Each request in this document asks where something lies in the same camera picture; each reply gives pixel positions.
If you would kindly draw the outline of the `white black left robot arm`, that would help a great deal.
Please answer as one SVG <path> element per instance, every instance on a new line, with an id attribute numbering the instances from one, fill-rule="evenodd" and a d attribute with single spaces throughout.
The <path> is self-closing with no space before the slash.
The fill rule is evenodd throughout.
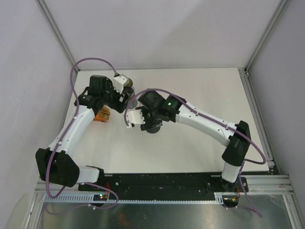
<path id="1" fill-rule="evenodd" d="M 93 166 L 79 166 L 73 161 L 73 154 L 84 131 L 98 112 L 107 106 L 123 113 L 134 94 L 133 82 L 124 75 L 113 79 L 92 75 L 89 86 L 74 102 L 74 110 L 54 141 L 36 152 L 36 162 L 41 180 L 65 187 L 87 183 L 99 191 L 105 186 L 102 169 Z"/>

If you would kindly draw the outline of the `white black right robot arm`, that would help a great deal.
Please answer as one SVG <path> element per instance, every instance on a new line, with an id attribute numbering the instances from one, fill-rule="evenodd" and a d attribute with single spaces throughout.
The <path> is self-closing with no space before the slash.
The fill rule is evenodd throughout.
<path id="1" fill-rule="evenodd" d="M 145 123 L 141 130 L 156 133 L 163 122 L 173 122 L 192 127 L 209 135 L 225 146 L 222 154 L 224 168 L 220 177 L 220 187 L 224 191 L 233 191 L 237 186 L 238 173 L 248 152 L 251 140 L 248 123 L 230 123 L 210 114 L 197 110 L 185 99 L 170 94 L 163 98 L 156 91 L 146 91 L 138 101 Z"/>

